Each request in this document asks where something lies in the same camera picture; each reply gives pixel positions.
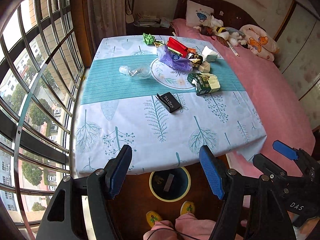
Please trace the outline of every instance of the screw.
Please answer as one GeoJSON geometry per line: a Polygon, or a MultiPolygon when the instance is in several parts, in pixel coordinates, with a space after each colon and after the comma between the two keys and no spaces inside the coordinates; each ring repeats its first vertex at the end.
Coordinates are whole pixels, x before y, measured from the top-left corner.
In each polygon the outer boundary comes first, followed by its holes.
{"type": "Polygon", "coordinates": [[[263,175],[261,176],[261,179],[264,180],[264,181],[268,181],[268,180],[269,180],[269,177],[268,177],[267,175],[264,175],[264,174],[263,174],[263,175]]]}
{"type": "Polygon", "coordinates": [[[229,169],[229,170],[228,170],[228,173],[229,173],[230,175],[236,175],[236,174],[237,174],[237,171],[236,171],[235,169],[229,169]]]}
{"type": "Polygon", "coordinates": [[[64,182],[67,182],[67,181],[69,181],[71,179],[71,176],[70,175],[67,175],[67,176],[64,176],[63,177],[63,181],[64,182]]]}
{"type": "Polygon", "coordinates": [[[104,173],[104,169],[97,169],[95,173],[96,175],[101,175],[104,173]]]}

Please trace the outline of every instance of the white pillow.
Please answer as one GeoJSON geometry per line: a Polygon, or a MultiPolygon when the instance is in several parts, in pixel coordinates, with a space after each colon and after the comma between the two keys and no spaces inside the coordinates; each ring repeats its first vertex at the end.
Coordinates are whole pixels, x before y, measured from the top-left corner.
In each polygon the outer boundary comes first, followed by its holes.
{"type": "Polygon", "coordinates": [[[210,26],[211,13],[214,10],[210,7],[187,0],[186,25],[189,27],[210,26]]]}

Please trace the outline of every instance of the clear plastic bottle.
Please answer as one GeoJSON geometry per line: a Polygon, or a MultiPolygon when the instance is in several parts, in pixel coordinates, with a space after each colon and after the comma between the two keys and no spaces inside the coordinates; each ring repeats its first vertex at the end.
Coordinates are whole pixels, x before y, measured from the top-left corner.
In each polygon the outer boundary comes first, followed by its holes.
{"type": "Polygon", "coordinates": [[[151,76],[151,67],[149,64],[141,64],[139,67],[120,66],[119,72],[130,79],[146,79],[151,76]]]}

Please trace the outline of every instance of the pink bed sheet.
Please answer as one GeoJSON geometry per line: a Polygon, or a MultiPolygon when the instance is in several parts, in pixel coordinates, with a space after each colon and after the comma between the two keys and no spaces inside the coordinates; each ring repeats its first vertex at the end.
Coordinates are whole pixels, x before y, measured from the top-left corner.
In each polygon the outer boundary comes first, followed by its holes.
{"type": "MultiPolygon", "coordinates": [[[[261,153],[285,169],[288,175],[301,176],[295,163],[273,150],[272,143],[280,140],[290,147],[302,148],[311,155],[315,137],[295,93],[276,65],[241,46],[235,48],[239,54],[236,57],[217,40],[186,26],[185,19],[175,19],[173,27],[177,36],[209,41],[218,50],[245,87],[266,130],[267,140],[261,153]]],[[[258,178],[262,174],[242,155],[232,152],[227,156],[230,166],[242,175],[258,178]]]]}

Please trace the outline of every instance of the purple plastic bag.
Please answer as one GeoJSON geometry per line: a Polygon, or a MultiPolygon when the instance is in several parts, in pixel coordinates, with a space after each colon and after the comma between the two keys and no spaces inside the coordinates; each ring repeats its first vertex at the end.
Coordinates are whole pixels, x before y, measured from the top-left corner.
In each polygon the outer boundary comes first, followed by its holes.
{"type": "Polygon", "coordinates": [[[190,60],[171,53],[167,46],[159,46],[157,48],[157,54],[159,61],[171,68],[182,71],[191,71],[193,68],[190,60]]]}

